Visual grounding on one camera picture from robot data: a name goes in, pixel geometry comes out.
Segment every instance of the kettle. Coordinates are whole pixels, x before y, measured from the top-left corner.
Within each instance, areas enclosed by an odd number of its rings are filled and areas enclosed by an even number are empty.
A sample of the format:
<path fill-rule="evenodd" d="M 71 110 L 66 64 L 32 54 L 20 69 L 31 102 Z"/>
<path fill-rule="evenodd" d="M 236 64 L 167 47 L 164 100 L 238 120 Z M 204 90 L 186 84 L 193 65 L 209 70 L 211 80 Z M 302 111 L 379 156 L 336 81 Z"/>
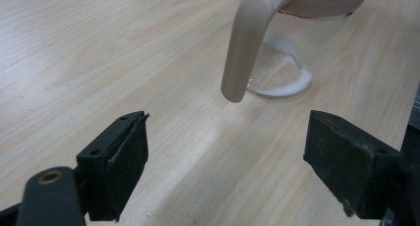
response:
<path fill-rule="evenodd" d="M 241 0 L 234 19 L 225 62 L 221 90 L 226 99 L 240 102 L 249 86 L 265 32 L 277 12 L 301 18 L 325 18 L 351 14 L 364 0 Z M 290 53 L 299 62 L 294 48 Z M 299 92 L 309 85 L 312 75 L 302 67 L 299 86 L 282 86 L 284 95 Z"/>

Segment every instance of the wooden table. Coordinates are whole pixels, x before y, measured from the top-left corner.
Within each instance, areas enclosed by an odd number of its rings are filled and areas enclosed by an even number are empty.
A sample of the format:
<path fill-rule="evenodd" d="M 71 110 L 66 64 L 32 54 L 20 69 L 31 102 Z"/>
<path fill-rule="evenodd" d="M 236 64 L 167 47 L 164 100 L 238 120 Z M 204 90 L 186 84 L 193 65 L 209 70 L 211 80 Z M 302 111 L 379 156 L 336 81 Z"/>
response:
<path fill-rule="evenodd" d="M 235 0 L 0 0 L 0 208 L 33 174 L 145 110 L 150 158 L 119 225 L 377 225 L 302 160 L 309 111 L 399 148 L 420 80 L 420 0 L 366 0 L 311 87 L 220 92 Z M 110 222 L 89 225 L 114 225 Z"/>

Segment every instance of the screw hole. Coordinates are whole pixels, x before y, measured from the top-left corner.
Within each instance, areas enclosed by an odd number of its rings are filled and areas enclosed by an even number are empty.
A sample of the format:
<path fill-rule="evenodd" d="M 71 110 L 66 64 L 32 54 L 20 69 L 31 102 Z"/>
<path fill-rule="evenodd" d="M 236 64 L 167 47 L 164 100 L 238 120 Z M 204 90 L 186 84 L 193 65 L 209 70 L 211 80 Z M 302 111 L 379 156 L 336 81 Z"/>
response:
<path fill-rule="evenodd" d="M 58 181 L 62 176 L 60 171 L 51 171 L 40 177 L 39 184 L 51 184 Z"/>
<path fill-rule="evenodd" d="M 90 156 L 98 156 L 100 154 L 101 154 L 100 150 L 94 150 L 94 151 L 90 152 Z"/>

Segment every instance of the wood grain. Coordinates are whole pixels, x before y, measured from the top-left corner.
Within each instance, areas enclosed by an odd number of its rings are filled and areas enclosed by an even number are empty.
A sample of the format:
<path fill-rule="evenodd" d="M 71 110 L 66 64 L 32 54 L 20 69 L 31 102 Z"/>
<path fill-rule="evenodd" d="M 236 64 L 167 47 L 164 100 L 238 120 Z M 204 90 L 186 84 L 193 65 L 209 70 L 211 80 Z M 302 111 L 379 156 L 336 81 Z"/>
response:
<path fill-rule="evenodd" d="M 0 208 L 114 119 L 145 110 L 150 159 L 119 225 L 377 225 L 302 160 L 309 111 L 399 148 L 420 80 L 420 0 L 366 0 L 292 97 L 226 101 L 235 0 L 0 0 Z M 110 222 L 89 223 L 112 225 Z"/>

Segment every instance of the kettle handle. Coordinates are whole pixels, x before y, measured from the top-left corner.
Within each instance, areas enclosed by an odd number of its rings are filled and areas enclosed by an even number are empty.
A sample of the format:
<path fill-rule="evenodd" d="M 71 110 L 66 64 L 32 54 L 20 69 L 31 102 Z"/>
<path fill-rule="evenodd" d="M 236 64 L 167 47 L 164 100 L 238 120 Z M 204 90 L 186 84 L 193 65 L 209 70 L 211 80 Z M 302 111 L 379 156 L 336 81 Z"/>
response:
<path fill-rule="evenodd" d="M 294 0 L 242 0 L 238 6 L 225 70 L 222 93 L 231 102 L 240 102 L 257 60 L 263 37 L 274 14 Z"/>

